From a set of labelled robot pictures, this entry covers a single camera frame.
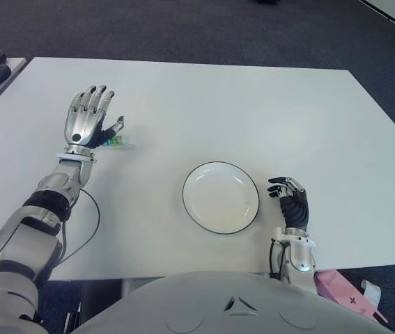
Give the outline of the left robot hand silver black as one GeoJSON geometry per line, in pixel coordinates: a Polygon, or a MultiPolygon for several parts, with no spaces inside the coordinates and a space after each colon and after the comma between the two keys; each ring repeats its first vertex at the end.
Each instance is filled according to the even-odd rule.
{"type": "Polygon", "coordinates": [[[104,93],[106,89],[106,86],[90,86],[74,97],[65,121],[66,152],[95,149],[124,127],[124,117],[120,116],[114,125],[108,129],[102,128],[115,95],[114,91],[104,93]]]}

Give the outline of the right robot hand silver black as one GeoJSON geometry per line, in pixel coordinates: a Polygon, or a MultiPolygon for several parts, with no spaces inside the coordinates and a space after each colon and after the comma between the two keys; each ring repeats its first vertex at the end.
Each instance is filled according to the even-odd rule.
{"type": "Polygon", "coordinates": [[[307,231],[309,222],[309,205],[307,192],[292,177],[275,177],[268,180],[267,189],[271,198],[278,198],[286,228],[307,231]]]}

